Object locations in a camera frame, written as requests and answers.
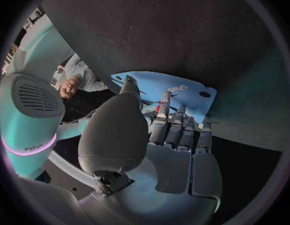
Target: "man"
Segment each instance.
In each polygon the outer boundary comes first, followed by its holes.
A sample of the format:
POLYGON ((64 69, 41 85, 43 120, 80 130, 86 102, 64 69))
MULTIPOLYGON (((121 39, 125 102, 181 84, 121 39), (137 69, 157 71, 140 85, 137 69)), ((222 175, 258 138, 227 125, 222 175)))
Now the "man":
POLYGON ((86 92, 108 89, 76 53, 67 62, 64 72, 67 80, 59 87, 59 94, 64 100, 71 99, 78 89, 86 92))

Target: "gray shirt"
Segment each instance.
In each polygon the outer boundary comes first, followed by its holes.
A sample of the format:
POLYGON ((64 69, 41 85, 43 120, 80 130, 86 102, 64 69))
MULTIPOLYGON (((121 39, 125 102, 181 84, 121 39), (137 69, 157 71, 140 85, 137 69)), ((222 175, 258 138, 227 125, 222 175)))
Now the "gray shirt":
POLYGON ((84 61, 75 53, 64 67, 67 79, 77 77, 80 79, 80 90, 95 92, 105 89, 105 84, 96 77, 84 61))

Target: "hole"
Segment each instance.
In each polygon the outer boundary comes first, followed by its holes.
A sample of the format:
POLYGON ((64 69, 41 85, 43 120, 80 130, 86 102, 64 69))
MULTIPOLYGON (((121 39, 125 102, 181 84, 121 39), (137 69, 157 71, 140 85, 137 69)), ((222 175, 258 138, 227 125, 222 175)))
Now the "hole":
POLYGON ((204 97, 204 98, 210 98, 211 97, 211 94, 209 94, 208 92, 206 91, 201 91, 199 93, 200 96, 204 97))

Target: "blue plastic piece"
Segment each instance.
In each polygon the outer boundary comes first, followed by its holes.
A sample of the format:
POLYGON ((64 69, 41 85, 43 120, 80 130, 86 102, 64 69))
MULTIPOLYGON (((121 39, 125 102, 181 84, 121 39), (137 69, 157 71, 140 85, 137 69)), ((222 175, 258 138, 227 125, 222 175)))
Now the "blue plastic piece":
POLYGON ((122 86, 126 75, 136 79, 143 101, 158 103, 164 91, 169 91, 170 106, 177 110, 185 106, 186 114, 194 117, 198 124, 205 119, 217 94, 214 88, 205 87, 200 82, 158 72, 129 71, 113 74, 111 78, 114 83, 122 86))

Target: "blue object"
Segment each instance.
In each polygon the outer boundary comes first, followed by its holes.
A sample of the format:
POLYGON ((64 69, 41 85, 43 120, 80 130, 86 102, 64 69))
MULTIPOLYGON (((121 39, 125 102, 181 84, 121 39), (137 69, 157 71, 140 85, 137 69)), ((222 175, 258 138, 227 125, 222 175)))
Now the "blue object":
POLYGON ((122 86, 126 75, 136 79, 143 101, 158 103, 162 94, 169 91, 172 110, 185 106, 186 113, 194 117, 198 124, 205 119, 217 94, 214 88, 205 87, 200 82, 158 72, 129 71, 113 74, 111 78, 114 83, 122 86))

